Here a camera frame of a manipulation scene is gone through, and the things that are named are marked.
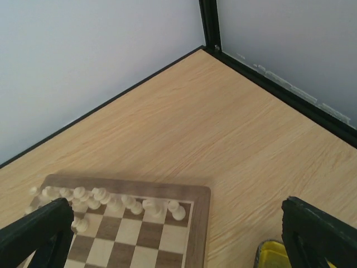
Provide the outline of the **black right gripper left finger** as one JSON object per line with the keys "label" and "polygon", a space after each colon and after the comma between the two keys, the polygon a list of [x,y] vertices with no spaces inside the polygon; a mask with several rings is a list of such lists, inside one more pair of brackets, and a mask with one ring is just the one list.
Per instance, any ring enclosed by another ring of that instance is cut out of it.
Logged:
{"label": "black right gripper left finger", "polygon": [[65,198],[1,229],[1,267],[18,267],[34,253],[29,267],[64,267],[73,238],[74,212]]}

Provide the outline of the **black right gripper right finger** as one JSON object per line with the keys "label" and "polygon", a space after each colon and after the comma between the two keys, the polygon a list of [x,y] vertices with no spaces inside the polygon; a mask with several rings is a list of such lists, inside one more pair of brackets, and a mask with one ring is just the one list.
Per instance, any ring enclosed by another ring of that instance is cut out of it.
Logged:
{"label": "black right gripper right finger", "polygon": [[282,239],[292,267],[356,267],[356,228],[298,197],[282,202]]}

